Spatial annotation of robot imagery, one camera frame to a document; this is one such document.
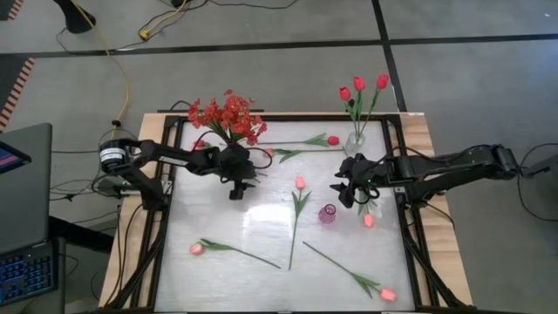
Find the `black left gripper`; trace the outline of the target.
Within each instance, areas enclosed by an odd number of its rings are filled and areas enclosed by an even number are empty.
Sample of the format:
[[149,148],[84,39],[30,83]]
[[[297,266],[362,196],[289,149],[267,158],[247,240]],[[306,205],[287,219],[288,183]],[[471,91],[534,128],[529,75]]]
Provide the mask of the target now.
[[246,189],[256,188],[256,185],[245,182],[256,177],[255,166],[249,156],[249,150],[239,144],[228,145],[219,153],[221,182],[234,183],[229,193],[230,200],[241,200]]

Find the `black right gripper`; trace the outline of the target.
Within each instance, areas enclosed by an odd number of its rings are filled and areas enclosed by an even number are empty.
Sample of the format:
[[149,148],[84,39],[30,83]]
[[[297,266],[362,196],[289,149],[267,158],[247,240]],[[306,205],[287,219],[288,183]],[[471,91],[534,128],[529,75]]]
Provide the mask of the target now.
[[342,193],[342,204],[346,208],[351,208],[355,202],[365,205],[380,196],[378,185],[386,176],[384,167],[386,158],[385,155],[379,160],[367,160],[363,154],[356,154],[342,162],[342,171],[340,170],[335,176],[348,179],[349,183],[332,184],[330,187]]

